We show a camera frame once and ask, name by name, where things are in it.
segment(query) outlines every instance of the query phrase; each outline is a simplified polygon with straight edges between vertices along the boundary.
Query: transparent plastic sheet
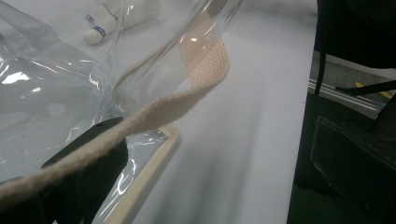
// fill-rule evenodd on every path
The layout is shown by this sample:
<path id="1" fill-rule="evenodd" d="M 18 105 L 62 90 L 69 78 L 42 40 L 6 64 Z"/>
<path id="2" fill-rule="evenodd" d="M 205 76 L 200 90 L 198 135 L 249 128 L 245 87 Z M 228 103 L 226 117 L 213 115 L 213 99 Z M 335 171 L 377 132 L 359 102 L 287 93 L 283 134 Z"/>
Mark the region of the transparent plastic sheet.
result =
<path id="1" fill-rule="evenodd" d="M 93 125 L 106 70 L 0 2 L 0 181 L 29 175 Z"/>
<path id="2" fill-rule="evenodd" d="M 37 23 L 35 26 L 39 27 L 40 32 L 36 33 L 40 34 L 39 36 L 46 37 L 41 38 L 42 41 L 38 41 L 39 43 L 36 42 L 40 38 L 26 37 L 29 36 L 29 32 L 25 32 L 25 34 L 22 31 L 23 29 L 18 30 L 17 27 L 12 27 L 12 21 L 8 21 L 7 23 L 11 24 L 10 26 L 0 27 L 0 34 L 4 36 L 1 39 L 4 42 L 1 42 L 1 50 L 4 50 L 0 51 L 2 73 L 6 70 L 4 74 L 0 75 L 0 78 L 6 77 L 5 73 L 8 73 L 7 77 L 18 74 L 15 75 L 18 78 L 12 86 L 12 89 L 15 89 L 14 94 L 10 94 L 11 86 L 9 86 L 7 94 L 2 95 L 2 98 L 7 99 L 7 102 L 11 105 L 2 108 L 19 109 L 18 111 L 17 109 L 11 111 L 11 114 L 21 111 L 24 115 L 26 111 L 30 112 L 32 108 L 37 108 L 37 111 L 33 110 L 35 114 L 29 114 L 29 117 L 21 117 L 22 119 L 17 119 L 17 121 L 8 122 L 7 126 L 3 126 L 3 122 L 1 122 L 0 132 L 2 130 L 9 132 L 9 127 L 13 126 L 18 128 L 15 134 L 9 133 L 7 136 L 7 139 L 15 140 L 10 148 L 16 148 L 16 144 L 22 144 L 21 148 L 31 148 L 31 142 L 36 139 L 47 139 L 56 143 L 49 144 L 45 141 L 38 141 L 40 145 L 37 145 L 36 148 L 44 150 L 43 153 L 31 153 L 31 151 L 21 149 L 21 152 L 17 154 L 5 155 L 3 151 L 6 150 L 1 147 L 3 155 L 0 155 L 0 165 L 15 164 L 15 167 L 7 168 L 15 176 L 30 174 L 38 169 L 47 158 L 88 130 L 94 123 L 115 117 L 127 117 L 158 97 L 175 91 L 189 73 L 194 70 L 194 62 L 202 60 L 220 41 L 228 21 L 237 11 L 241 2 L 240 0 L 160 0 L 159 2 L 149 0 L 147 4 L 151 5 L 143 6 L 141 0 L 106 0 L 90 3 L 87 1 L 84 5 L 86 6 L 84 11 L 86 14 L 82 13 L 80 17 L 80 21 L 85 20 L 87 22 L 82 23 L 73 32 L 70 32 L 70 30 L 63 31 L 59 25 L 52 23 L 54 22 L 53 18 L 46 19 L 45 15 L 33 12 L 37 17 L 43 17 L 40 19 L 49 24 L 48 27 L 44 23 L 30 19 Z M 115 20 L 116 27 L 113 26 L 112 29 L 114 30 L 112 31 L 107 30 L 105 35 L 100 34 L 102 36 L 99 37 L 101 38 L 99 42 L 87 43 L 89 42 L 87 41 L 87 33 L 91 32 L 95 26 L 103 26 L 103 24 L 100 24 L 103 21 L 98 19 L 100 17 L 98 15 L 101 15 L 101 10 L 103 13 L 103 9 L 111 11 L 109 16 L 107 15 L 108 17 L 117 18 Z M 137 15 L 136 17 L 140 21 L 128 26 L 125 23 L 129 20 L 128 16 L 141 13 L 135 12 L 134 9 L 155 10 L 155 13 L 149 14 L 148 18 Z M 0 13 L 0 20 L 5 20 L 5 12 L 2 13 Z M 204 22 L 197 21 L 197 18 L 202 18 L 200 15 L 204 14 L 207 15 Z M 22 24 L 25 24 L 24 28 L 26 30 L 31 27 L 31 25 L 27 25 L 29 22 L 24 21 Z M 200 32 L 191 32 L 189 30 L 191 25 L 194 26 L 194 29 L 198 27 Z M 60 38 L 68 45 L 59 40 L 50 27 L 55 29 L 56 33 L 60 34 Z M 4 34 L 5 30 L 12 29 L 11 35 Z M 55 44 L 50 44 L 47 39 L 48 36 L 51 36 L 50 39 L 56 39 L 56 41 L 53 41 Z M 64 59 L 62 53 L 65 51 L 69 53 L 64 48 L 57 47 L 50 51 L 47 47 L 40 49 L 37 46 L 67 46 L 70 48 L 70 54 L 75 54 L 71 57 L 74 61 L 69 60 L 71 61 L 69 62 Z M 192 46 L 196 51 L 194 57 L 189 59 L 190 67 L 186 66 L 186 58 L 183 57 L 183 46 L 189 46 L 189 48 Z M 21 59 L 25 59 L 27 65 L 20 63 Z M 31 63 L 37 65 L 41 70 L 34 70 L 29 65 Z M 28 66 L 29 69 L 23 70 L 24 66 Z M 16 67 L 16 72 L 11 72 L 10 67 Z M 48 74 L 49 78 L 40 79 L 38 77 L 37 82 L 42 81 L 43 83 L 32 82 L 35 80 L 33 77 L 37 77 L 36 74 L 44 74 L 43 71 Z M 28 88 L 22 86 L 26 83 L 30 85 Z M 82 86 L 81 89 L 84 92 L 78 91 L 77 87 L 73 88 L 74 86 Z M 38 93 L 46 93 L 46 95 L 43 98 Z M 27 103 L 21 104 L 17 100 L 8 101 L 8 99 L 11 99 L 8 98 L 9 95 L 12 95 L 15 99 L 26 96 L 36 97 L 36 101 L 26 101 Z M 71 117 L 65 115 L 69 112 L 69 106 L 73 108 L 70 111 Z M 51 118 L 56 117 L 57 121 L 47 117 L 40 119 L 42 114 Z M 0 113 L 0 118 L 9 120 L 9 117 L 5 116 L 9 116 L 9 114 Z M 26 125 L 23 125 L 26 123 L 28 126 L 37 123 L 38 126 L 42 126 L 43 130 L 48 128 L 48 131 L 38 132 L 37 128 L 32 125 L 34 128 L 32 128 L 31 133 L 37 135 L 30 135 L 27 139 L 27 129 L 23 128 L 26 127 Z M 147 161 L 155 151 L 156 146 L 160 146 L 165 140 L 166 136 L 158 131 L 128 137 L 130 154 L 128 164 L 98 211 L 94 223 L 101 223 L 106 220 L 122 193 L 133 182 L 135 174 L 138 174 L 138 169 L 145 164 L 142 162 L 142 165 L 139 165 L 136 161 Z M 140 151 L 144 156 L 137 158 L 139 154 L 136 154 L 136 151 Z M 1 161 L 3 158 L 13 158 L 14 161 L 10 164 L 10 160 Z M 21 163 L 29 164 L 29 166 L 25 166 L 22 172 L 14 173 L 14 169 L 17 166 L 21 167 Z M 4 179 L 10 177 L 13 176 L 7 175 L 4 176 Z"/>

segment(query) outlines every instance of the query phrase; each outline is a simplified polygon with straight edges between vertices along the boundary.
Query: clear plastic bag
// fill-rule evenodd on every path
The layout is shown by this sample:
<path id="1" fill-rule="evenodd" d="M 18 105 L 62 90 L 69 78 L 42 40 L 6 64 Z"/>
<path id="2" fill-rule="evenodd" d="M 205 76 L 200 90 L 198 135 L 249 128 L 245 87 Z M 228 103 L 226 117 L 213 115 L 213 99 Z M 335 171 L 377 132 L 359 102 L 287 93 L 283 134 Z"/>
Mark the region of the clear plastic bag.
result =
<path id="1" fill-rule="evenodd" d="M 126 118 L 175 91 L 202 69 L 199 62 L 218 45 L 242 2 L 82 1 L 80 17 L 69 22 L 78 26 L 63 30 L 53 14 L 29 7 L 35 1 L 17 5 L 38 20 L 0 2 L 0 20 L 7 23 L 0 25 L 0 141 L 6 142 L 0 146 L 0 181 L 35 172 L 93 124 Z M 106 13 L 111 28 L 101 19 Z M 141 150 L 144 161 L 165 139 L 158 131 L 127 138 L 130 159 L 95 223 L 106 220 L 138 173 L 136 144 L 154 148 Z"/>
<path id="2" fill-rule="evenodd" d="M 106 69 L 0 2 L 0 181 L 31 174 L 93 125 Z"/>

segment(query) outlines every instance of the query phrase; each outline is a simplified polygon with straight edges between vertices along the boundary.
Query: yellow stripe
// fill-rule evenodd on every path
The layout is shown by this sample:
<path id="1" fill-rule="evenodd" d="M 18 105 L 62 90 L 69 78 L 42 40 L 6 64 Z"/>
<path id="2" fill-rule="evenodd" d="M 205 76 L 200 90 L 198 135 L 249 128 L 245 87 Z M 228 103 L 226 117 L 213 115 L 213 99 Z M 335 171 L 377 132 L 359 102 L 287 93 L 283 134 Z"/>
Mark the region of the yellow stripe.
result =
<path id="1" fill-rule="evenodd" d="M 362 85 L 361 83 L 359 83 L 359 82 L 355 82 L 355 85 L 356 85 L 356 87 L 358 87 L 358 88 L 363 87 L 363 85 Z M 385 91 L 381 91 L 381 92 L 379 92 L 379 94 L 383 95 L 384 97 L 386 97 L 386 98 L 388 98 L 388 99 L 391 99 L 391 98 L 392 98 L 392 95 L 390 95 L 389 93 L 387 93 L 387 92 L 385 92 Z"/>

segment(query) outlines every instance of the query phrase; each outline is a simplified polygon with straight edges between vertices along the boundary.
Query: white surface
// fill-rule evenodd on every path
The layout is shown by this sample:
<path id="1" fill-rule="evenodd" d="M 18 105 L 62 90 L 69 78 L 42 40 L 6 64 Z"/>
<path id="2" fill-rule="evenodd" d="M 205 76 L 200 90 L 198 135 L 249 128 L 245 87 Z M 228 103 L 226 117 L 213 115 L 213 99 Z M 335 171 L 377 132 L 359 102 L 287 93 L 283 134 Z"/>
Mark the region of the white surface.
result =
<path id="1" fill-rule="evenodd" d="M 247 0 L 226 80 L 176 122 L 182 143 L 134 223 L 287 222 L 315 41 L 315 0 Z"/>

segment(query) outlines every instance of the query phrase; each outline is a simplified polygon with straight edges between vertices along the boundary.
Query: beige cotton strap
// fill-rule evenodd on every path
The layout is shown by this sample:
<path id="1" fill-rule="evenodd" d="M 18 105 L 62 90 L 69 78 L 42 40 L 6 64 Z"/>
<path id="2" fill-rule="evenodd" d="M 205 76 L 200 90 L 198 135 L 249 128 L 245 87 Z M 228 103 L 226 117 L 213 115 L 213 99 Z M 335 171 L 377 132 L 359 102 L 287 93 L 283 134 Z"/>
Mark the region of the beige cotton strap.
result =
<path id="1" fill-rule="evenodd" d="M 207 25 L 213 25 L 203 13 L 186 29 L 186 36 L 203 36 Z M 0 211 L 20 202 L 66 175 L 82 169 L 107 154 L 116 144 L 133 133 L 157 129 L 187 113 L 216 87 L 228 72 L 228 59 L 221 41 L 181 41 L 178 46 L 188 68 L 192 89 L 164 96 L 143 107 L 120 124 L 100 134 L 91 142 L 57 163 L 35 174 L 8 181 L 0 186 Z"/>

